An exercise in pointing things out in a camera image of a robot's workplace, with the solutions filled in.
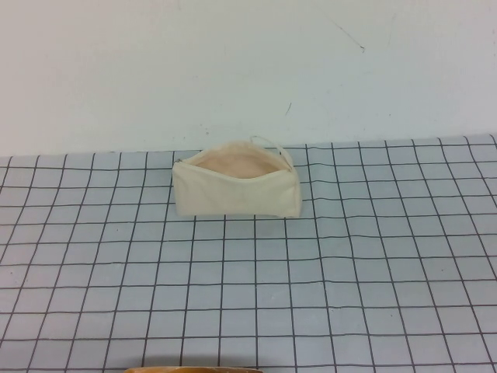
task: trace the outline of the pouch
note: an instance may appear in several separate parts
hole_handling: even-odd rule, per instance
[[[230,142],[176,162],[172,181],[178,214],[298,217],[301,186],[290,154],[270,141],[279,154],[252,141]]]

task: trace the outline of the wrist strap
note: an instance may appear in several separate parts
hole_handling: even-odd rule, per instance
[[[267,144],[272,145],[274,148],[276,148],[278,150],[278,152],[280,152],[281,156],[288,163],[288,165],[291,168],[294,167],[294,161],[292,160],[292,157],[290,156],[290,153],[287,152],[281,145],[278,145],[278,144],[272,142],[271,140],[268,140],[267,138],[262,138],[260,136],[251,136],[250,137],[250,142],[253,143],[253,144],[255,144],[255,142],[254,142],[255,139],[262,140],[262,141],[266,142]]]

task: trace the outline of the grid mat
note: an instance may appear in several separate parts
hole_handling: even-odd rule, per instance
[[[0,371],[495,372],[494,137],[289,151],[298,219],[177,216],[192,152],[0,159]]]

